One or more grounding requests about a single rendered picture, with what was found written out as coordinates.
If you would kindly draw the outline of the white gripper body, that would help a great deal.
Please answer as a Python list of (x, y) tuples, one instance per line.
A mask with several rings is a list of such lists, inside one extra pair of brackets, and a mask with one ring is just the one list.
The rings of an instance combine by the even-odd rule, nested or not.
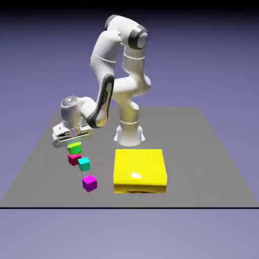
[(92, 137), (92, 128), (88, 125), (79, 125), (76, 128), (67, 128), (61, 122), (53, 127), (53, 146), (61, 148), (69, 144), (83, 142)]

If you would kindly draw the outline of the small green cube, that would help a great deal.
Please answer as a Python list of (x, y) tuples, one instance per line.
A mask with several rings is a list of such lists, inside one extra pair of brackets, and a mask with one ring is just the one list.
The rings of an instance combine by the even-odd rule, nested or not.
[(70, 155), (76, 155), (81, 153), (81, 142), (69, 144), (67, 147)]

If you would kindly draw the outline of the small red cube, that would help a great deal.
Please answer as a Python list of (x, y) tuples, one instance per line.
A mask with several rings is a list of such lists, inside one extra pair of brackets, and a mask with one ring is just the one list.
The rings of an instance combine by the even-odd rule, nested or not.
[(72, 165), (72, 166), (76, 166), (78, 165), (78, 160), (81, 159), (81, 154), (68, 154), (68, 162)]

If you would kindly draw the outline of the small cyan cube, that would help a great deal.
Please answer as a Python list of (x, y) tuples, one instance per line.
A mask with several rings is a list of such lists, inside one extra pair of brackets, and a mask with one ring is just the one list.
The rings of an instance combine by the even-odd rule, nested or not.
[(79, 158), (77, 161), (80, 171), (87, 171), (91, 169), (90, 160), (87, 157)]

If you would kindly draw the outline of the small magenta cube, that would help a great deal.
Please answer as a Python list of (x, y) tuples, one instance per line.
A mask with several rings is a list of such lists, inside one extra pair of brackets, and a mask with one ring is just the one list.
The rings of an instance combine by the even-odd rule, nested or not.
[(97, 189), (97, 179), (93, 175), (82, 178), (82, 186), (87, 192)]

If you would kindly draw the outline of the large yellow box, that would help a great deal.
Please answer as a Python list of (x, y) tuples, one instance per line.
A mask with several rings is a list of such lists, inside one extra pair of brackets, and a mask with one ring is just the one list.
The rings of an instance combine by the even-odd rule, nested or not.
[(165, 193), (167, 173), (161, 149), (117, 149), (114, 193)]

